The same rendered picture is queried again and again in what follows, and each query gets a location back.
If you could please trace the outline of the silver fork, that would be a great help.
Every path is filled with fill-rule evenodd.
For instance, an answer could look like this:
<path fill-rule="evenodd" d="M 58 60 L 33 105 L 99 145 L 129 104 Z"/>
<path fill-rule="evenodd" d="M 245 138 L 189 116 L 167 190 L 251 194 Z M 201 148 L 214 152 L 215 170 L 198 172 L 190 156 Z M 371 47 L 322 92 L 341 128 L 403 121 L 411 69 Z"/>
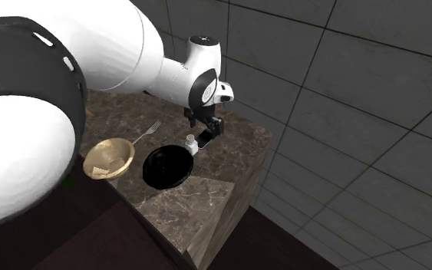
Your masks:
<path fill-rule="evenodd" d="M 161 125 L 160 121 L 156 121 L 151 127 L 149 127 L 145 133 L 141 134 L 137 139 L 135 139 L 132 144 L 134 145 L 135 143 L 137 143 L 140 139 L 142 139 L 143 137 L 147 136 L 147 135 L 151 135 L 152 133 L 154 133 L 158 127 Z"/>

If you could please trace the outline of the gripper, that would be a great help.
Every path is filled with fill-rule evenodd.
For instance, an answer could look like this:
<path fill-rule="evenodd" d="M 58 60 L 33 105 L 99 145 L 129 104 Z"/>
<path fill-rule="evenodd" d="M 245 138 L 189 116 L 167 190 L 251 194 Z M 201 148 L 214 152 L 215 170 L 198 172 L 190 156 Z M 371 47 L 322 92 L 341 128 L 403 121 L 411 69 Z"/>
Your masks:
<path fill-rule="evenodd" d="M 190 122 L 190 127 L 194 128 L 196 122 L 207 123 L 207 128 L 211 133 L 211 137 L 215 138 L 224 132 L 224 120 L 220 117 L 215 117 L 216 106 L 199 107 L 196 109 L 184 109 L 184 117 Z"/>

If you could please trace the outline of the white salt shaker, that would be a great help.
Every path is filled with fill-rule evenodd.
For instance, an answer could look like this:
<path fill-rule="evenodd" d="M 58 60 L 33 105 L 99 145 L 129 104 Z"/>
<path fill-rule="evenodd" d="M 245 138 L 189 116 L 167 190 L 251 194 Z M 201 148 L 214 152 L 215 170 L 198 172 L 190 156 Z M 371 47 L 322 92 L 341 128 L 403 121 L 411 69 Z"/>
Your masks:
<path fill-rule="evenodd" d="M 184 147 L 190 152 L 192 156 L 194 156 L 198 152 L 199 146 L 194 135 L 188 134 L 186 136 Z"/>

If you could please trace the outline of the black bowl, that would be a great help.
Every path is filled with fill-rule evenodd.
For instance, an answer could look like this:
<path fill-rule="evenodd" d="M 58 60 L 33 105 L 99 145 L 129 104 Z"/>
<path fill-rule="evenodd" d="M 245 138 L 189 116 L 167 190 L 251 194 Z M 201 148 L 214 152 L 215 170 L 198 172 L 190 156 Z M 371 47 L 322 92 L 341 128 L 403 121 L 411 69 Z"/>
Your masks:
<path fill-rule="evenodd" d="M 194 159 L 190 152 L 177 145 L 153 150 L 143 162 L 143 180 L 154 189 L 172 189 L 191 174 Z"/>

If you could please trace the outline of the gold bowl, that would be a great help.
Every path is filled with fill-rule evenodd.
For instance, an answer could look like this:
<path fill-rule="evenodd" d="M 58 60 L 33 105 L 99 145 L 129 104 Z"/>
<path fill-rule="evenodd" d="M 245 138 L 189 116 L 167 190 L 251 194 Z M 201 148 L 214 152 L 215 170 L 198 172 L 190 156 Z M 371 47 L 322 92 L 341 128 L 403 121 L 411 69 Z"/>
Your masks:
<path fill-rule="evenodd" d="M 127 139 L 110 138 L 93 146 L 83 162 L 84 173 L 92 179 L 115 179 L 124 175 L 135 155 Z"/>

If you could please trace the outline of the black smartphone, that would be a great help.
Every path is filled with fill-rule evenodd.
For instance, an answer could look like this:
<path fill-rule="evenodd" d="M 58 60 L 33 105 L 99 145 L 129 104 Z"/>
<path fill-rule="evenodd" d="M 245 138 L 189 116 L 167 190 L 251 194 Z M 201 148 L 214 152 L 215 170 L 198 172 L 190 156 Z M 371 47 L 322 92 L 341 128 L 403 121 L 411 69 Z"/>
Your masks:
<path fill-rule="evenodd" d="M 203 150 L 213 139 L 214 134 L 211 130 L 205 129 L 196 137 L 196 142 L 199 150 Z"/>

